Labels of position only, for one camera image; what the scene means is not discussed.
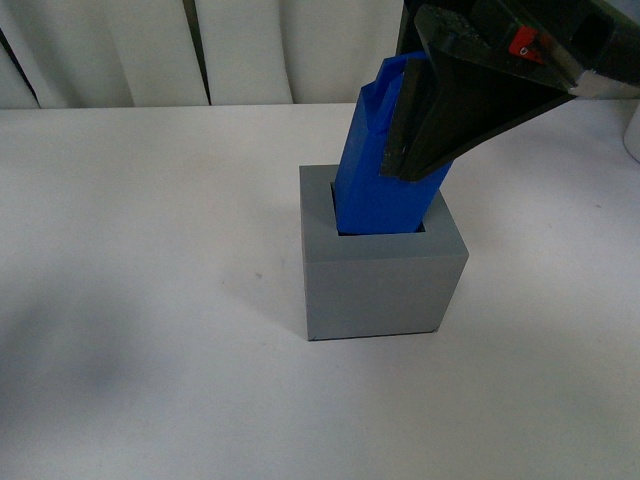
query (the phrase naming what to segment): white table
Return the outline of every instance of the white table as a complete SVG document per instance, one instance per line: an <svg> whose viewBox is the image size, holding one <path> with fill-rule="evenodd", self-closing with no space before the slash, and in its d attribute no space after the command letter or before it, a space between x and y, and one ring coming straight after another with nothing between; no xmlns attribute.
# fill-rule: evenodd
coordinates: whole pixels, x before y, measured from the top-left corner
<svg viewBox="0 0 640 480"><path fill-rule="evenodd" d="M439 333L318 343L298 165L352 105L2 112L0 478L639 478L634 106L457 161Z"/></svg>

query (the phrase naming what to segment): gray box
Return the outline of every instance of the gray box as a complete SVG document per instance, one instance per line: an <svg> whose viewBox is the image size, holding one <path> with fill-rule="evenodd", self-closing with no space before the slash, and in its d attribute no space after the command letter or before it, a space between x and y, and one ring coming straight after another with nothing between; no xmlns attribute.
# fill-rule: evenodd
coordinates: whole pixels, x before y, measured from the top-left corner
<svg viewBox="0 0 640 480"><path fill-rule="evenodd" d="M438 192L424 232L340 236L337 165L300 167L309 340L437 331L469 257Z"/></svg>

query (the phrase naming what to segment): blue plastic part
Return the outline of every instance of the blue plastic part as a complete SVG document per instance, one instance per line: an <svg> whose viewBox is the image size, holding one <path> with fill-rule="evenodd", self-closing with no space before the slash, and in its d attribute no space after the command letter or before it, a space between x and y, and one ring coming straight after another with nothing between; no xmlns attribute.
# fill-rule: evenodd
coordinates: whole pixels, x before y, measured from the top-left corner
<svg viewBox="0 0 640 480"><path fill-rule="evenodd" d="M419 182L380 175L393 111L407 59L387 58L375 82L360 90L335 181L337 228L343 234L412 233L438 192L451 164Z"/></svg>

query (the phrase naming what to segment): curtain fold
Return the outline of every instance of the curtain fold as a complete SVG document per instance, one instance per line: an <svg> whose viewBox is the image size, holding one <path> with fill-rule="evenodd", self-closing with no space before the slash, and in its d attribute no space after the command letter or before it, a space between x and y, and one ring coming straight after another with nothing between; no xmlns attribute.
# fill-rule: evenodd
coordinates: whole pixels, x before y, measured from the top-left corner
<svg viewBox="0 0 640 480"><path fill-rule="evenodd" d="M0 108L38 108L38 102L14 66L9 54L0 47Z"/></svg>
<svg viewBox="0 0 640 480"><path fill-rule="evenodd" d="M291 103L278 0L196 0L211 103Z"/></svg>
<svg viewBox="0 0 640 480"><path fill-rule="evenodd" d="M640 21L638 0L609 3ZM207 105L205 76L217 105L353 102L394 54L402 5L0 0L0 30L42 108ZM0 108L37 107L2 50Z"/></svg>

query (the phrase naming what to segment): blue block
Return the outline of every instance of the blue block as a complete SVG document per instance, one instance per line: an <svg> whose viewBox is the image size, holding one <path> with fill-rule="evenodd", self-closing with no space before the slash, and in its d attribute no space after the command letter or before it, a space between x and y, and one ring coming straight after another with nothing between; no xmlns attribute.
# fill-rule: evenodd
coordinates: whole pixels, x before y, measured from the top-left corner
<svg viewBox="0 0 640 480"><path fill-rule="evenodd" d="M412 233L451 164L419 182L380 175L393 111L412 53L384 60L375 82L360 91L335 180L337 228L344 234Z"/></svg>

